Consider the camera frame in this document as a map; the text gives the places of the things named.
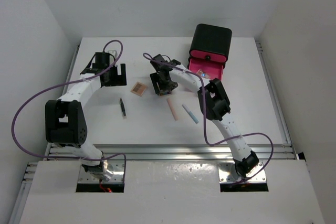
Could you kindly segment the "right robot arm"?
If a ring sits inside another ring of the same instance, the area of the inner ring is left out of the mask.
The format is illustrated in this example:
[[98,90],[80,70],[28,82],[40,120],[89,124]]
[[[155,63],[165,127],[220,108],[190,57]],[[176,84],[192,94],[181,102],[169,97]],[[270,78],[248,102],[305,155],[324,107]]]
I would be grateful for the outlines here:
[[230,115],[230,101],[222,82],[206,79],[185,68],[179,61],[166,61],[163,56],[149,57],[152,66],[164,83],[175,82],[198,96],[200,110],[206,121],[211,121],[227,142],[235,164],[237,176],[246,178],[258,165],[256,153],[248,146]]

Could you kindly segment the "nine-pan warm eyeshadow palette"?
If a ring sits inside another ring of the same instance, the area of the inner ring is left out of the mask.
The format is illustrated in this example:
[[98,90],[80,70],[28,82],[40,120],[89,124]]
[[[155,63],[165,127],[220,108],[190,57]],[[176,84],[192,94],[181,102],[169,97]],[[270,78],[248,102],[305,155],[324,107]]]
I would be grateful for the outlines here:
[[197,71],[197,74],[198,74],[199,76],[201,76],[202,78],[205,78],[205,79],[211,79],[211,76],[210,76],[208,73],[206,73],[205,71],[203,71],[202,69],[199,69],[199,70]]

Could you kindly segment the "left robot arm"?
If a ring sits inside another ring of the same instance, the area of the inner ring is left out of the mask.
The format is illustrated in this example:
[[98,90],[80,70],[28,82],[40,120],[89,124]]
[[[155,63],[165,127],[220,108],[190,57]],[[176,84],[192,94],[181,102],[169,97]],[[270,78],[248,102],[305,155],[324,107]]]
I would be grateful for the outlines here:
[[127,85],[126,65],[110,65],[110,59],[115,56],[108,52],[96,52],[80,73],[80,82],[45,105],[47,142],[80,158],[85,172],[104,182],[112,178],[113,171],[103,158],[103,152],[88,139],[83,108],[100,88]]

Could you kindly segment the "black lipstick pen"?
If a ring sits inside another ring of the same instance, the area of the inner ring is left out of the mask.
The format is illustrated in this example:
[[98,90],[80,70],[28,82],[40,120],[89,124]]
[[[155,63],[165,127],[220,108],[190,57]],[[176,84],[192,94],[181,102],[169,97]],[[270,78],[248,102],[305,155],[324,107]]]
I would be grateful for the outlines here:
[[120,98],[119,101],[120,101],[120,107],[121,107],[122,116],[123,116],[124,119],[126,119],[127,118],[127,114],[126,114],[126,110],[125,110],[125,106],[124,106],[122,98]]

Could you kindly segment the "colourful eyeshadow palette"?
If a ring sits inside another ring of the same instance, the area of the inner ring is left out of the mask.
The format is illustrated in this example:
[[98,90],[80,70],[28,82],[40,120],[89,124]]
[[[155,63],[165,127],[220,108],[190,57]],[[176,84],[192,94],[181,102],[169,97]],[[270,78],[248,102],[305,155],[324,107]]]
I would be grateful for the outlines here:
[[172,93],[171,90],[161,90],[159,92],[159,96],[163,97],[163,96],[166,96],[166,95],[170,95]]

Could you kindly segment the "pink drawer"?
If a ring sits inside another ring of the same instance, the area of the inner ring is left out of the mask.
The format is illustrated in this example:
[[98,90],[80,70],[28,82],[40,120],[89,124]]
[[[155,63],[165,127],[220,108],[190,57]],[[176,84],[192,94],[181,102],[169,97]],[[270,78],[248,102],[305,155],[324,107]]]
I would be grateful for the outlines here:
[[187,67],[191,72],[194,73],[197,73],[199,69],[202,69],[211,76],[210,80],[213,80],[215,78],[222,80],[225,63],[206,61],[202,59],[189,57]]
[[197,59],[202,59],[206,61],[213,61],[219,63],[225,63],[227,57],[223,54],[217,54],[214,52],[202,51],[202,50],[191,50],[190,56]]

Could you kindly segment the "brown four-pan palette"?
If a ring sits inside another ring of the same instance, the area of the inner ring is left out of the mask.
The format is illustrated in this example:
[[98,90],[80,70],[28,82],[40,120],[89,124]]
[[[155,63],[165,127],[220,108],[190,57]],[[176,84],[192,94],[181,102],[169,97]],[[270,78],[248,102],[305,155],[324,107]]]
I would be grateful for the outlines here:
[[140,82],[137,82],[133,88],[131,89],[131,92],[133,94],[136,94],[138,96],[143,96],[144,92],[146,91],[147,89],[147,86],[143,83],[140,83]]

